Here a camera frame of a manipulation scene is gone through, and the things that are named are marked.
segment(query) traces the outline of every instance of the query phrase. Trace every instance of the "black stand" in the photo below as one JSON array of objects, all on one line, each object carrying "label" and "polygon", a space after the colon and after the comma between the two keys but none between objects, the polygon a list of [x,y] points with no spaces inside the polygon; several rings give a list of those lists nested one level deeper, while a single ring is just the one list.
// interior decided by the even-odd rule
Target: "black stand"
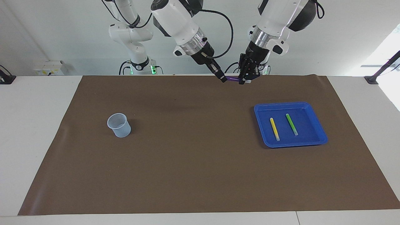
[{"label": "black stand", "polygon": [[373,76],[365,76],[365,80],[368,82],[368,84],[378,84],[376,81],[376,78],[380,76],[383,71],[385,71],[387,68],[389,68],[397,59],[400,58],[400,51],[398,51],[389,61],[383,65]]},{"label": "black stand", "polygon": [[4,81],[0,80],[0,84],[11,84],[17,76],[8,76],[3,71],[0,70],[0,77],[3,78]]}]

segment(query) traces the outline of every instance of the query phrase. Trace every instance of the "marker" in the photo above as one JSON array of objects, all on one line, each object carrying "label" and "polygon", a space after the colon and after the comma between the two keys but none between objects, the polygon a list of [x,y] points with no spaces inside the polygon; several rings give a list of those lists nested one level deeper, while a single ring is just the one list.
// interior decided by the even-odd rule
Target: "marker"
[{"label": "marker", "polygon": [[278,135],[278,131],[277,131],[276,126],[275,126],[274,118],[270,118],[270,122],[271,122],[271,125],[272,125],[272,129],[274,130],[274,134],[275,134],[276,140],[280,141],[279,135]]},{"label": "marker", "polygon": [[290,116],[289,116],[289,113],[286,113],[286,118],[288,119],[289,124],[290,124],[290,126],[292,127],[292,130],[293,130],[294,135],[295,135],[295,136],[299,135],[299,133],[297,133],[296,127],[295,127],[294,124],[293,124],[292,119],[291,119]]}]

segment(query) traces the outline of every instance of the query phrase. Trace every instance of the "white wall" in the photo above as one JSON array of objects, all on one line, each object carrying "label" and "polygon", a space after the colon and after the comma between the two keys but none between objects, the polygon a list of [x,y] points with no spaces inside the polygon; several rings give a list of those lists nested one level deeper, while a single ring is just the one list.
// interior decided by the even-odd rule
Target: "white wall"
[{"label": "white wall", "polygon": [[[245,51],[249,42],[247,29],[260,18],[259,1],[204,0],[205,9],[225,13],[234,24],[234,45],[226,56],[217,60],[222,68],[237,61]],[[148,17],[151,2],[134,0],[142,18]],[[270,58],[272,73],[343,75],[360,65],[400,23],[397,0],[320,0],[320,3],[326,16],[291,34],[288,54]],[[0,7],[8,11],[8,14],[0,11],[0,63],[17,75],[31,75],[32,61],[46,55],[51,60],[71,64],[79,75],[116,74],[121,62],[128,58],[124,48],[108,36],[108,27],[114,20],[100,0],[0,0]],[[21,28],[11,22],[10,12],[26,29],[25,37],[29,34],[33,41],[24,40]],[[208,35],[216,54],[223,52],[230,40],[226,20],[204,12],[194,19]],[[188,56],[172,56],[174,40],[163,37],[158,30],[153,40],[144,45],[165,73],[209,73]]]}]

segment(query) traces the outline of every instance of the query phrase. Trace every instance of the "yellow marker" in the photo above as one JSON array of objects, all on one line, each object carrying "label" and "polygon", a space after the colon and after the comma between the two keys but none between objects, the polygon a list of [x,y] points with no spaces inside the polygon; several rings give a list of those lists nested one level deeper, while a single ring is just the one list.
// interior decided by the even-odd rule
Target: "yellow marker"
[{"label": "yellow marker", "polygon": [[276,140],[280,141],[279,135],[278,135],[278,130],[276,129],[274,119],[270,118],[270,121],[271,121],[272,129],[274,130],[274,134],[275,134]]}]

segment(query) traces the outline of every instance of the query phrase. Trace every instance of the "blue tray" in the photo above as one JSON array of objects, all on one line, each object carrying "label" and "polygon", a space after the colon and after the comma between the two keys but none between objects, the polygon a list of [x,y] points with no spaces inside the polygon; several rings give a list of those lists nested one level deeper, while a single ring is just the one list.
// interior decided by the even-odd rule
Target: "blue tray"
[{"label": "blue tray", "polygon": [[[311,105],[306,102],[258,104],[254,107],[264,143],[271,148],[322,145],[328,142]],[[286,118],[289,113],[298,132],[295,136]],[[274,118],[280,141],[275,138],[270,118]]]}]

